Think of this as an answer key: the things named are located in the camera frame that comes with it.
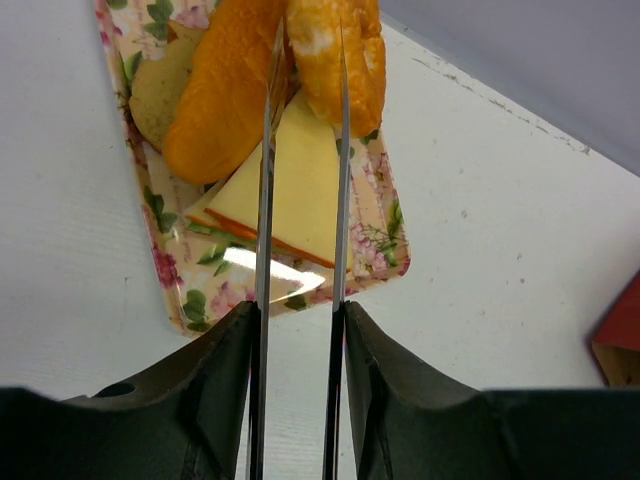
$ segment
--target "pink flower pattern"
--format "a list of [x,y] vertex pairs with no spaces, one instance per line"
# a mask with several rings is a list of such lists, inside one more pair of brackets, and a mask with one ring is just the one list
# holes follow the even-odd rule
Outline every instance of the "pink flower pattern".
[[253,302],[255,299],[256,295],[253,290],[245,289],[244,291],[239,291],[234,289],[229,282],[224,282],[209,306],[216,318],[222,318],[238,303],[244,300]]
[[178,275],[176,259],[173,258],[173,255],[164,253],[155,242],[153,243],[151,251],[153,252],[153,261],[156,264],[156,272],[158,273],[160,285],[164,288],[170,288],[174,285],[182,285],[184,281]]
[[140,145],[135,145],[133,147],[133,157],[135,159],[136,165],[144,168],[147,171],[149,170],[149,165],[147,165],[147,157],[142,151],[142,147]]
[[147,207],[144,205],[141,208],[142,208],[142,218],[144,219],[144,226],[147,227],[147,232],[149,233],[149,236],[152,237],[154,222],[152,221],[153,219],[151,216],[151,212],[149,212]]
[[402,262],[402,266],[400,267],[400,270],[398,270],[398,275],[402,277],[405,273],[407,273],[410,265],[411,265],[411,258],[410,257],[405,258],[404,262]]
[[176,22],[187,28],[206,29],[209,26],[209,17],[204,8],[195,6],[184,10],[176,16]]
[[113,24],[107,0],[96,1],[96,18],[98,19],[98,25],[100,27],[100,39],[102,40],[102,45],[105,47],[111,47],[113,36],[122,36],[122,30]]
[[357,222],[351,227],[351,243],[356,257],[364,262],[363,266],[368,273],[388,268],[387,260],[382,253],[377,251],[371,239],[365,235],[361,222]]
[[386,153],[378,155],[369,154],[369,162],[362,167],[362,171],[369,185],[371,185],[381,197],[387,197],[389,195],[389,189],[394,188],[389,157]]

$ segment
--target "green leaf pattern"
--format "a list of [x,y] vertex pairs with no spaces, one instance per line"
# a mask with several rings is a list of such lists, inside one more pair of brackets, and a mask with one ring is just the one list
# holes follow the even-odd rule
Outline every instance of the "green leaf pattern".
[[398,261],[395,258],[395,250],[400,243],[404,242],[399,235],[400,227],[404,223],[404,217],[397,198],[394,199],[389,207],[388,218],[386,231],[373,225],[366,225],[363,231],[375,247],[376,252],[384,256],[387,265],[389,267],[397,267]]
[[204,252],[198,260],[198,265],[218,265],[224,259],[227,251],[226,245],[215,245]]
[[127,0],[107,0],[107,5],[111,10],[122,10],[127,6]]
[[187,228],[195,233],[201,233],[203,235],[213,235],[215,233],[214,229],[205,227],[204,225],[200,225],[198,223],[189,222]]
[[191,322],[187,325],[187,328],[193,332],[204,333],[211,328],[211,324],[205,323],[205,322],[202,322],[202,323]]
[[362,143],[363,145],[369,145],[369,142],[371,142],[372,140],[377,140],[377,139],[378,139],[378,130],[374,130],[373,132],[371,132],[366,137],[361,138],[360,139],[360,143]]
[[222,275],[224,272],[229,270],[231,266],[232,266],[231,262],[227,262],[226,260],[223,260],[222,262],[220,262],[220,265],[218,265],[218,268],[216,268],[216,271],[213,274],[213,276],[217,277],[218,275]]
[[[184,316],[187,317],[191,321],[191,323],[205,323],[207,321],[207,315],[205,314],[206,304],[207,297],[204,293],[202,293],[200,290],[189,290],[187,292],[187,301],[182,305]],[[190,325],[187,325],[187,328],[194,330],[194,328],[192,328]]]
[[178,220],[178,214],[164,211],[164,198],[162,195],[155,195],[149,187],[144,187],[144,201],[149,205],[156,226],[160,233],[169,233],[174,223]]
[[126,81],[126,88],[129,94],[131,93],[131,82],[133,82],[133,77],[138,71],[138,67],[140,66],[141,63],[142,63],[142,52],[140,51],[140,52],[134,53],[133,55],[130,55],[129,58],[127,58],[122,65],[124,79]]
[[284,306],[297,312],[308,308],[304,295],[294,295],[293,297],[289,297],[287,301],[284,302]]
[[171,0],[156,0],[155,3],[147,5],[147,12],[153,22],[145,23],[142,28],[152,37],[165,42],[169,37],[169,20],[173,13]]
[[[338,138],[336,140],[336,148],[338,149],[338,155],[340,155],[340,152],[342,151],[342,139]],[[351,160],[354,155],[356,154],[356,151],[353,147],[349,147],[349,160]]]

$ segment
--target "triangular cheese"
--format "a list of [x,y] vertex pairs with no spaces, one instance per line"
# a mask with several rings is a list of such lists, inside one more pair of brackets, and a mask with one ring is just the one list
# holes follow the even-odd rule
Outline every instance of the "triangular cheese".
[[198,199],[196,203],[187,208],[183,215],[189,219],[189,221],[202,225],[203,227],[218,229],[220,228],[220,222],[218,222],[211,215],[204,210],[209,205],[209,202],[217,195],[220,189],[223,187],[224,181],[217,182],[213,187],[205,192],[205,194]]
[[[261,157],[262,143],[205,208],[223,230],[245,238],[255,239],[258,224]],[[334,267],[339,169],[332,127],[298,93],[276,133],[274,246]]]

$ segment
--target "floral tray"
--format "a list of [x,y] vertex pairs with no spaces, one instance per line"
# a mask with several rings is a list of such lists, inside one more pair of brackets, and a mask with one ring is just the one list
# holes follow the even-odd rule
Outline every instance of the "floral tray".
[[[167,22],[206,28],[220,0],[95,0],[100,36],[140,187],[158,279],[171,323],[184,335],[206,331],[238,302],[254,298],[255,253],[188,228],[181,215],[203,189],[174,178],[140,136],[128,108],[140,62],[163,55]],[[382,135],[352,142],[350,235],[353,268],[347,295],[402,276],[410,252]],[[333,271],[274,254],[272,314],[303,310],[332,297]]]

